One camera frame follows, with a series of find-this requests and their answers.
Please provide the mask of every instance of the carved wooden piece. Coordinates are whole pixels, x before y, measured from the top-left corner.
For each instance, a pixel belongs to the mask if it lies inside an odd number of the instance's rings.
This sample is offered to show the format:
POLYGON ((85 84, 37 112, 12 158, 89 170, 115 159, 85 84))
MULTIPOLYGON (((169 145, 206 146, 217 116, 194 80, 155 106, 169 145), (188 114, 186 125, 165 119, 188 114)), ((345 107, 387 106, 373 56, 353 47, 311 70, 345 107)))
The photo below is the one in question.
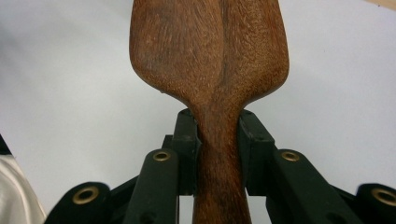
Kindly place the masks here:
POLYGON ((236 128, 248 103, 286 80, 276 0, 134 0, 131 62, 152 87, 192 112, 199 153, 194 223, 249 223, 236 128))

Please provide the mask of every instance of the white fabric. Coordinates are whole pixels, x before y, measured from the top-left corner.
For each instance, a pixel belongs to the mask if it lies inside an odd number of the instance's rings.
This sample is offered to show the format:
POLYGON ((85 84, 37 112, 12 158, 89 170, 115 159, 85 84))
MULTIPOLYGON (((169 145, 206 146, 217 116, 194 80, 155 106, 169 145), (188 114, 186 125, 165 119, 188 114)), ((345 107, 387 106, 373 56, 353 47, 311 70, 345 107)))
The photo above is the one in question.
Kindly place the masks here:
POLYGON ((44 223, 46 215, 12 155, 0 156, 0 224, 44 223))

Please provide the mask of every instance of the wood grain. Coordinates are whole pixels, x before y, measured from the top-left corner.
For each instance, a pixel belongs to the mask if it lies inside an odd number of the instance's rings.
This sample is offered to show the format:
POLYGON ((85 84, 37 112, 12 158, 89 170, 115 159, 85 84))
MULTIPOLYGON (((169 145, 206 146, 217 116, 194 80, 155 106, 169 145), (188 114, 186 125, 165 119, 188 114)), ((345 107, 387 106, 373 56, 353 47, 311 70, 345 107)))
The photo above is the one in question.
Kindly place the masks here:
POLYGON ((199 153, 194 223, 249 223, 236 128, 241 110, 289 72, 276 0, 135 0, 131 62, 192 112, 199 153))

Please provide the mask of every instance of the white surface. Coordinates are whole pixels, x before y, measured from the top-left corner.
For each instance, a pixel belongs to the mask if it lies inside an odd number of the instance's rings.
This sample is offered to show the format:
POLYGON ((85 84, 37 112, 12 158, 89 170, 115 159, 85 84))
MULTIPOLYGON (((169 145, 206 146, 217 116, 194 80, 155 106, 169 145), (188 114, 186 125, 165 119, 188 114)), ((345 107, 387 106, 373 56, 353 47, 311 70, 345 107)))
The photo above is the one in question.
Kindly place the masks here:
MULTIPOLYGON (((335 186, 396 188, 396 12, 358 0, 280 5, 290 76, 247 109, 335 186)), ((133 72, 131 7, 0 3, 0 133, 47 211, 77 184, 114 188, 138 175, 185 107, 133 72)), ((251 201, 253 221, 268 223, 264 199, 251 201)))

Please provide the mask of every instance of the wooden handle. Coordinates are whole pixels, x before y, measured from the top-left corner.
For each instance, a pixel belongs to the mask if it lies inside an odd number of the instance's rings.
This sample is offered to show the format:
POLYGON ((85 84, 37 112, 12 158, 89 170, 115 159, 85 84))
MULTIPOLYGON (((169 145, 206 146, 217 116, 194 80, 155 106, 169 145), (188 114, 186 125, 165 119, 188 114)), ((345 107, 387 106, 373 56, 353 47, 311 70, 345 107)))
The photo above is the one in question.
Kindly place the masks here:
POLYGON ((135 0, 136 73, 183 102, 203 145, 193 223, 250 223, 236 144, 239 114, 286 80, 276 0, 135 0))

